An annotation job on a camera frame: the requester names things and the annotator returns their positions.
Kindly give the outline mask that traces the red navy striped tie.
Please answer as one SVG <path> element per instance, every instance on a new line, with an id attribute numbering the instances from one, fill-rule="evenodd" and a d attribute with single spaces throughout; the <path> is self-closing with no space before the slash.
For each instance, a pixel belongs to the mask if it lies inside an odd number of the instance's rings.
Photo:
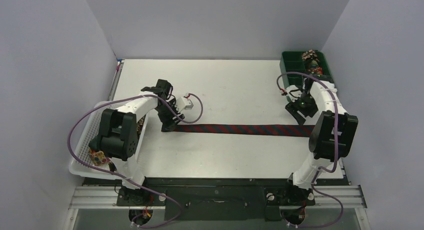
<path id="1" fill-rule="evenodd" d="M 314 125 L 292 124 L 188 124 L 177 125 L 173 131 L 181 133 L 287 136 L 307 138 L 311 135 L 314 127 Z"/>

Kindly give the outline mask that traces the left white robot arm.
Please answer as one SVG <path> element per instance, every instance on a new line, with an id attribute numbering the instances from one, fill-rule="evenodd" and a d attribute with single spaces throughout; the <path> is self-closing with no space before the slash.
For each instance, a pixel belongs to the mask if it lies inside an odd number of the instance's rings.
<path id="1" fill-rule="evenodd" d="M 143 205 L 149 199 L 149 191 L 142 187 L 145 175 L 137 163 L 138 144 L 141 139 L 139 121 L 151 110 L 156 110 L 162 123 L 161 131 L 173 131 L 181 119 L 183 111 L 191 110 L 193 102 L 187 97 L 168 99 L 173 86 L 159 79 L 155 86 L 144 87 L 139 98 L 101 113 L 98 134 L 90 141 L 89 149 L 103 152 L 115 167 L 115 172 L 123 175 L 123 186 L 131 189 L 129 198 L 136 205 Z"/>

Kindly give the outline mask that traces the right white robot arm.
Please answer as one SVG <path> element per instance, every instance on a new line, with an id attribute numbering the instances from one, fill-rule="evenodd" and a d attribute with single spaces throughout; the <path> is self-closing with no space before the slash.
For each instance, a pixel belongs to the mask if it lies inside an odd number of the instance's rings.
<path id="1" fill-rule="evenodd" d="M 282 189 L 283 199 L 294 204 L 302 197 L 301 189 L 310 189 L 322 173 L 336 171 L 339 159 L 351 150 L 359 120 L 343 107 L 331 81 L 308 78 L 285 91 L 290 99 L 285 108 L 298 124 L 318 116 L 308 140 L 309 154 L 292 174 L 292 184 Z"/>

